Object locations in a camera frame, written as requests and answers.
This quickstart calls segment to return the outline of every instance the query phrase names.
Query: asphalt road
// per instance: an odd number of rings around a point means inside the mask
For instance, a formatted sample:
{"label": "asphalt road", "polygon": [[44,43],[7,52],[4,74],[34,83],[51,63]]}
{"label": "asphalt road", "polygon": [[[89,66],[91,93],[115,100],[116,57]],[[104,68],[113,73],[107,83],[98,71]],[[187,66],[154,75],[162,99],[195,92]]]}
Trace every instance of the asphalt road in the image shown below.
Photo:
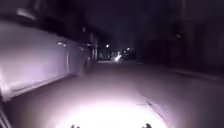
{"label": "asphalt road", "polygon": [[223,128],[224,85],[142,64],[101,63],[4,107],[15,128]]}

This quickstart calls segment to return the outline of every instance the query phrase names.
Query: car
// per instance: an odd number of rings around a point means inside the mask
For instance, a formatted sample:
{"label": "car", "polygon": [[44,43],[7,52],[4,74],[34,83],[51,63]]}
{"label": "car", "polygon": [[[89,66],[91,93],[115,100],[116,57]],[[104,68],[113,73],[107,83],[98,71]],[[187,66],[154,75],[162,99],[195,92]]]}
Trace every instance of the car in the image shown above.
{"label": "car", "polygon": [[98,60],[110,60],[111,59],[111,55],[107,52],[101,52],[99,53],[99,57]]}
{"label": "car", "polygon": [[90,64],[85,44],[38,28],[33,19],[0,16],[0,91],[3,101],[62,79]]}

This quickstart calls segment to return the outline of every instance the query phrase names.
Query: street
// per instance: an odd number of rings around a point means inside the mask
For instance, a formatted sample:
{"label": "street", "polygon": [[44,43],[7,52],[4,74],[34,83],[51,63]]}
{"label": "street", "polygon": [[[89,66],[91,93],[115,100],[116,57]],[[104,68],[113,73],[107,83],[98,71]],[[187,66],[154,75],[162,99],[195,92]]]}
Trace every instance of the street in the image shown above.
{"label": "street", "polygon": [[[13,128],[69,128],[72,123],[81,128],[95,128],[94,124],[104,127],[110,122],[108,127],[116,127],[116,119],[122,124],[119,126],[139,128],[145,123],[161,128],[164,125],[171,128],[221,128],[224,127],[223,98],[224,86],[214,81],[178,75],[144,64],[98,63],[82,78],[69,77],[43,86],[14,98],[4,107]],[[111,110],[114,105],[117,111],[108,112],[110,110],[102,105],[99,107],[100,104],[111,107]],[[144,109],[139,114],[135,108]],[[107,112],[110,122],[106,120]]]}

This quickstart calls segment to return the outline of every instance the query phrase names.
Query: white car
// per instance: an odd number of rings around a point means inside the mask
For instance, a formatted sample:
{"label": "white car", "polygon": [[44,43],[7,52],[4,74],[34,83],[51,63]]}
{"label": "white car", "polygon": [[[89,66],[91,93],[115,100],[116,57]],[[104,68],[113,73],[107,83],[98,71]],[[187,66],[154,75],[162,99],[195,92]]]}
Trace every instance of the white car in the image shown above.
{"label": "white car", "polygon": [[89,64],[84,44],[26,22],[5,19],[0,19],[0,90],[4,101],[68,75],[81,75]]}

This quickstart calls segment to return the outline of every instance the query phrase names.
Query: night sky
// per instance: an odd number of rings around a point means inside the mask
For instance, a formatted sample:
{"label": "night sky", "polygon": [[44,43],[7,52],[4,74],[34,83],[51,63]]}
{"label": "night sky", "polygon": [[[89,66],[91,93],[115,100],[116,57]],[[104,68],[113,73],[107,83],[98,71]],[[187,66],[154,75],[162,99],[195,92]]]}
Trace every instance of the night sky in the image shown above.
{"label": "night sky", "polygon": [[87,22],[108,34],[108,43],[119,47],[133,47],[143,33],[154,35],[153,22],[165,14],[167,6],[166,0],[80,1],[86,9]]}

